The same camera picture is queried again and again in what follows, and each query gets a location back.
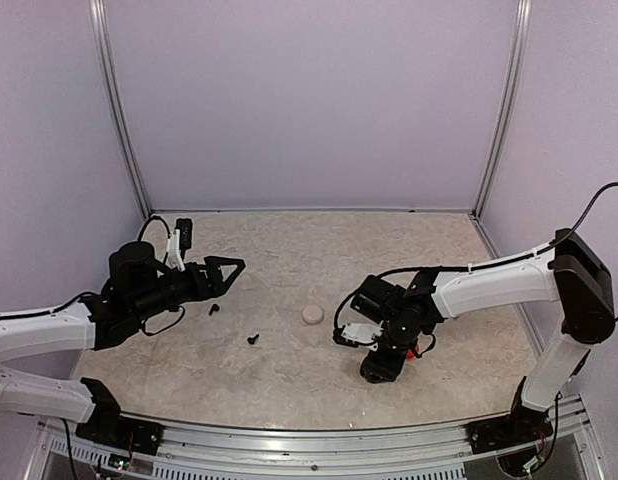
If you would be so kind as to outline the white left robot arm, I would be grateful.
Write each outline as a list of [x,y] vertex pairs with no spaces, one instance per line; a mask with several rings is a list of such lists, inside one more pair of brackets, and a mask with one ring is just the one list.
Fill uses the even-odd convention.
[[107,444],[122,443],[129,424],[102,382],[21,372],[8,362],[118,347],[145,333],[157,315],[225,295],[245,267],[241,259],[217,256],[201,263],[161,262],[151,244],[134,241],[110,255],[109,278],[100,292],[82,293],[48,309],[0,314],[0,412],[89,425]]

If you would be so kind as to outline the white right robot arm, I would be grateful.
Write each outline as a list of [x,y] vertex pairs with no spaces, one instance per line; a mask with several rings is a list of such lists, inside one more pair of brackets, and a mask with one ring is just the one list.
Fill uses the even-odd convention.
[[395,381],[407,355],[422,355],[416,349],[419,337],[447,319],[513,304],[560,304],[558,330],[500,423],[501,436],[512,444],[524,442],[544,423],[560,389],[617,324],[610,271],[571,229],[560,229],[552,241],[518,255],[412,272],[408,287],[384,275],[367,276],[343,302],[367,323],[334,325],[335,343],[368,348],[360,374],[370,383]]

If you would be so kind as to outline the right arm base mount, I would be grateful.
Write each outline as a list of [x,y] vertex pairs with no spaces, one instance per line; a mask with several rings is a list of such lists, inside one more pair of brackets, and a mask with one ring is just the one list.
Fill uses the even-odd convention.
[[522,408],[506,415],[487,420],[473,421],[466,425],[466,432],[473,454],[511,448],[551,437],[554,429],[548,412]]

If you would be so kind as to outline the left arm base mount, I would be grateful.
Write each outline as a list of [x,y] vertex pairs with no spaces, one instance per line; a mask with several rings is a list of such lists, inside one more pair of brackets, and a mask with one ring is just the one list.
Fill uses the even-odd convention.
[[128,453],[155,456],[161,445],[164,426],[157,422],[119,416],[113,420],[90,420],[80,423],[78,438]]

